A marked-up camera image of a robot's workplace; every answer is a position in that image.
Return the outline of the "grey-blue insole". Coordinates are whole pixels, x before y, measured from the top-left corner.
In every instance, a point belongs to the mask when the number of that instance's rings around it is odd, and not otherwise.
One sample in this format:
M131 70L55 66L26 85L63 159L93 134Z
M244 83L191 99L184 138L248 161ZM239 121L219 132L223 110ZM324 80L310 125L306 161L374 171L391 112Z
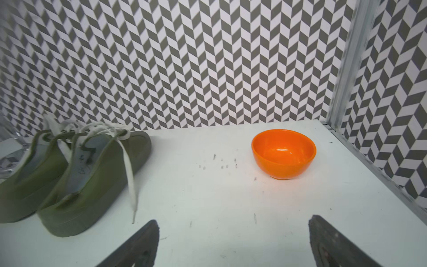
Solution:
M51 131L43 130L32 139L29 149L24 153L23 158L18 163L14 171L17 175L16 182L22 182L39 166L44 159L47 147L50 143Z
M76 194L81 191L91 178L91 172L109 138L103 135L77 138L77 144L72 157L71 170L65 186L65 195Z

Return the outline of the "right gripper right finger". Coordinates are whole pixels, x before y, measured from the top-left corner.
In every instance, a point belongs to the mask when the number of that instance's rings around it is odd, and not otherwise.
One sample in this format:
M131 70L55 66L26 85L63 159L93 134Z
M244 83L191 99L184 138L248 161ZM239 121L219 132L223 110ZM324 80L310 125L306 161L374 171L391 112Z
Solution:
M309 220L311 250L318 267L378 267L346 236L320 215Z

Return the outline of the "olive green shoe with laces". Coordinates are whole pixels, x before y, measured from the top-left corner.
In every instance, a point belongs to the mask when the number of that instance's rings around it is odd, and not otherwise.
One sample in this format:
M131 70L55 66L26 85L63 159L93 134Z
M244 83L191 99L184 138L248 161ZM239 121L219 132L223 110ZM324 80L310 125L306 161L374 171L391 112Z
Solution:
M52 114L44 114L41 131L51 131L44 159L22 182L16 182L13 171L1 183L2 224L20 221L36 212L67 169L72 156L71 139L82 127L78 121L68 119L59 123Z

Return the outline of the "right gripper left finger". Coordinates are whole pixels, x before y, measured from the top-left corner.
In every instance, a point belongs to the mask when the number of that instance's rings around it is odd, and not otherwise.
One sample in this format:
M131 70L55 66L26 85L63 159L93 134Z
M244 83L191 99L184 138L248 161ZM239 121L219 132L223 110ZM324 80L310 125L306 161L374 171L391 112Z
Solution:
M157 221L150 220L97 266L153 267L159 240L160 228Z

